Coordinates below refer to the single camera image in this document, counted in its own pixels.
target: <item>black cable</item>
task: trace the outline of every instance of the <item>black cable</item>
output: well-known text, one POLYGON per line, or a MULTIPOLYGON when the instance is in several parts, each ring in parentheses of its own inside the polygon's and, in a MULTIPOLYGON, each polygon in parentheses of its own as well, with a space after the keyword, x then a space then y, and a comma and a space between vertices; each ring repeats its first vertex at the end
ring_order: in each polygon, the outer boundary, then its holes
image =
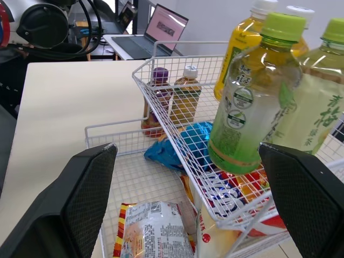
POLYGON ((92 51, 94 51, 102 38, 102 22, 101 22, 101 18, 99 16, 99 13, 94 5, 94 3, 91 0, 87 0, 89 2, 89 4, 91 5, 93 11, 95 12, 95 15, 97 17, 98 20, 98 37, 97 37, 97 41, 96 43, 87 51, 81 53, 61 53, 61 52, 54 52, 54 51, 47 51, 47 50, 43 50, 43 49, 37 49, 37 48, 30 48, 30 47, 26 47, 26 46, 21 46, 21 45, 8 45, 9 47, 15 47, 15 48, 19 48, 20 50, 24 50, 30 54, 33 55, 37 55, 43 58, 50 58, 50 59, 56 59, 56 60, 65 60, 65 59, 71 59, 71 58, 76 58, 76 57, 80 57, 80 56, 84 56, 87 55, 89 53, 91 53, 92 51))
POLYGON ((85 51, 89 47, 89 45, 91 43, 91 39, 92 39, 92 24, 91 24, 90 15, 88 14, 88 11, 87 11, 84 3, 82 1, 79 1, 79 3, 81 5, 82 10, 85 13, 86 20, 87 20, 87 23, 88 23, 88 37, 87 37, 86 45, 83 46, 83 48, 80 51, 78 51, 78 53, 85 51))

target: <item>snack bag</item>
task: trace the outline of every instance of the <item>snack bag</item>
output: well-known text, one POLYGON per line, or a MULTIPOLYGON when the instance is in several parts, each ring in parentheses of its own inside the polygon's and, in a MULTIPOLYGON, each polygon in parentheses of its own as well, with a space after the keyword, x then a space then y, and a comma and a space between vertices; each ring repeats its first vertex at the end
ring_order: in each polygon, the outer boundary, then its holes
MULTIPOLYGON (((183 140, 188 145, 193 156, 201 166, 204 166, 204 169, 211 163, 207 150, 211 128, 212 123, 209 122, 195 123, 187 127, 179 128, 180 136, 176 138, 177 144, 183 140)), ((157 161, 168 168, 185 171, 182 162, 179 160, 177 153, 166 135, 162 135, 157 142, 150 146, 144 153, 144 157, 157 161)))
MULTIPOLYGON (((236 182, 235 185, 249 202, 262 195, 265 189, 269 187, 269 182, 267 181, 267 176, 262 165, 252 173, 236 177, 228 174, 228 177, 232 177, 232 182, 236 182)), ((287 231, 286 226, 280 218, 280 215, 276 215, 270 219, 256 223, 248 235, 250 237, 263 237, 284 231, 287 231)))
POLYGON ((220 230, 202 205, 197 219, 197 257, 223 258, 238 238, 239 231, 220 230))
MULTIPOLYGON (((266 187, 268 187, 268 182, 266 180, 265 171, 263 167, 259 169, 258 172, 253 172, 244 176, 234 176, 232 174, 229 174, 224 171, 218 171, 216 173, 212 173, 208 176, 209 180, 211 181, 213 186, 216 185, 227 185, 227 189, 229 189, 231 186, 232 189, 229 190, 229 193, 232 195, 232 197, 229 200, 226 200, 225 195, 222 196, 222 198, 218 198, 218 196, 209 196, 208 201, 210 205, 220 207, 223 203, 226 203, 227 206, 230 204, 233 205, 233 210, 230 210, 233 212, 237 207, 242 208, 244 205, 243 202, 243 196, 245 196, 249 202, 251 202, 254 198, 258 197, 259 195, 264 193, 264 190, 266 187)), ((203 184, 203 192, 206 196, 207 194, 207 187, 205 187, 206 184, 203 184)), ((202 204, 202 200, 200 196, 198 195, 194 185, 189 179, 189 193, 191 193, 192 196, 192 202, 197 208, 198 211, 204 209, 205 207, 202 204)), ((218 216, 226 217, 226 214, 217 214, 218 216)), ((250 237, 263 237, 266 235, 273 235, 277 233, 282 233, 286 231, 286 226, 283 223, 283 220, 280 218, 279 215, 276 215, 270 219, 264 220, 262 222, 256 223, 254 225, 254 228, 248 233, 250 237)))
POLYGON ((178 204, 122 204, 114 258, 192 258, 178 204))

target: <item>juice bottle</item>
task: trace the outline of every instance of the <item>juice bottle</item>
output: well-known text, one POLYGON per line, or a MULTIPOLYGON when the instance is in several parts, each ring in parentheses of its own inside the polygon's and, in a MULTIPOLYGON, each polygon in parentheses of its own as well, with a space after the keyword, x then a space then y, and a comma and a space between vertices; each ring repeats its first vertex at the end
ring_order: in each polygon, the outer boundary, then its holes
POLYGON ((344 19, 327 25, 319 48, 299 57, 303 78, 272 142, 315 154, 344 111, 344 19))
POLYGON ((245 174, 260 164, 257 148, 271 134, 302 76, 291 47, 306 19, 270 13, 262 41, 231 63, 208 142, 209 156, 220 169, 245 174))
MULTIPOLYGON (((162 67, 157 67, 153 70, 152 80, 148 83, 148 85, 152 87, 169 86, 167 80, 168 80, 168 70, 162 67)), ((156 94, 156 97, 158 98, 163 108, 168 113, 169 101, 172 97, 173 90, 162 89, 162 90, 156 90, 154 91, 154 93, 156 94)), ((147 115, 148 108, 149 108, 149 105, 145 99, 144 117, 147 115)), ((155 127, 160 127, 160 126, 161 125, 158 119, 156 118, 152 109, 150 109, 148 118, 141 122, 141 128, 147 129, 147 128, 155 128, 155 127)), ((147 131, 144 131, 144 134, 152 138, 160 137, 163 134, 163 129, 160 128, 160 129, 147 130, 147 131)))
POLYGON ((183 77, 179 78, 174 85, 189 85, 187 87, 176 88, 173 93, 173 104, 171 110, 171 121, 174 124, 191 123, 194 121, 196 108, 201 92, 200 86, 192 86, 198 84, 197 67, 186 66, 183 77))
MULTIPOLYGON (((293 5, 289 5, 286 7, 286 13, 288 15, 304 17, 306 19, 305 30, 308 30, 310 22, 315 14, 315 12, 311 9, 293 5)), ((300 55, 306 54, 309 51, 309 48, 305 39, 301 37, 299 42, 293 45, 291 51, 296 58, 300 55)))
POLYGON ((277 3, 277 0, 256 0, 250 10, 251 16, 235 27, 222 64, 221 74, 214 87, 214 96, 217 100, 221 99, 228 67, 232 59, 241 51, 259 45, 262 39, 259 33, 262 30, 264 20, 268 13, 276 9, 277 3))

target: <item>desk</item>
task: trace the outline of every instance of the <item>desk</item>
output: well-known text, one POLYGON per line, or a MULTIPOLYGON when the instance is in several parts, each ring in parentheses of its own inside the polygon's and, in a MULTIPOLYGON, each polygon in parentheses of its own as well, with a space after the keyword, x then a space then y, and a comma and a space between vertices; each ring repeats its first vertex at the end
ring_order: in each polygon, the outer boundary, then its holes
MULTIPOLYGON (((143 61, 28 66, 0 199, 0 245, 36 196, 59 176, 73 155, 86 148, 86 126, 142 116, 144 98, 131 78, 141 64, 143 61)), ((126 131, 139 129, 126 126, 126 131)), ((102 257, 98 240, 92 258, 102 257)))
POLYGON ((122 59, 122 60, 133 60, 133 58, 125 52, 123 48, 118 46, 113 40, 112 37, 132 37, 133 35, 103 35, 103 38, 106 40, 106 42, 113 48, 113 50, 117 53, 117 55, 122 59))

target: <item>yellow bottle cap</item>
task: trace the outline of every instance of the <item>yellow bottle cap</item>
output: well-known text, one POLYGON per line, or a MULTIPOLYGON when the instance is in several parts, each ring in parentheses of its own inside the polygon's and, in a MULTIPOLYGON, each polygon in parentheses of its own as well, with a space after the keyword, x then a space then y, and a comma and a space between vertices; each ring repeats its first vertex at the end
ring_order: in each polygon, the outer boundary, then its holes
POLYGON ((268 14, 262 36, 298 42, 305 28, 306 19, 299 16, 271 12, 268 14))

